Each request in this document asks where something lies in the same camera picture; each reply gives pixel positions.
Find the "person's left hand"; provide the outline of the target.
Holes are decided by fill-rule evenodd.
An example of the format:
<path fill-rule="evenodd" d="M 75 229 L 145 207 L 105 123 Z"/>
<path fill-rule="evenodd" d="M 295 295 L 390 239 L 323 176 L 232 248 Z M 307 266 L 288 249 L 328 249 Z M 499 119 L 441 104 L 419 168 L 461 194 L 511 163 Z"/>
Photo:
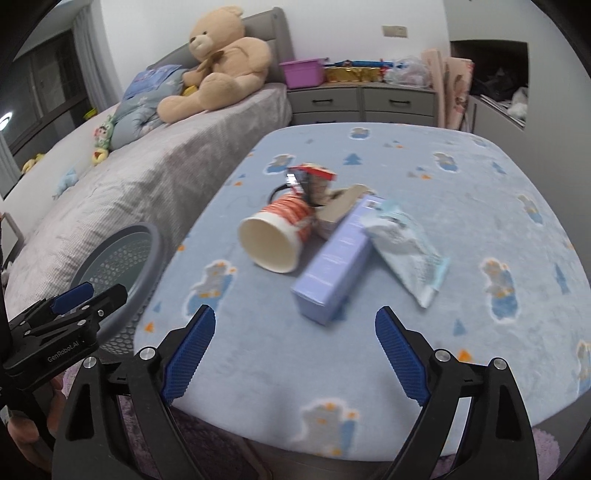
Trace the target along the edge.
<path fill-rule="evenodd" d="M 66 405 L 66 397 L 63 394 L 63 376 L 54 377 L 50 384 L 53 389 L 53 397 L 47 416 L 47 428 L 53 437 L 56 437 L 59 423 Z M 51 471 L 51 458 L 49 454 L 41 453 L 38 446 L 41 441 L 38 429 L 34 422 L 22 416 L 12 416 L 8 422 L 8 433 L 15 442 L 23 456 L 36 467 L 44 471 Z"/>

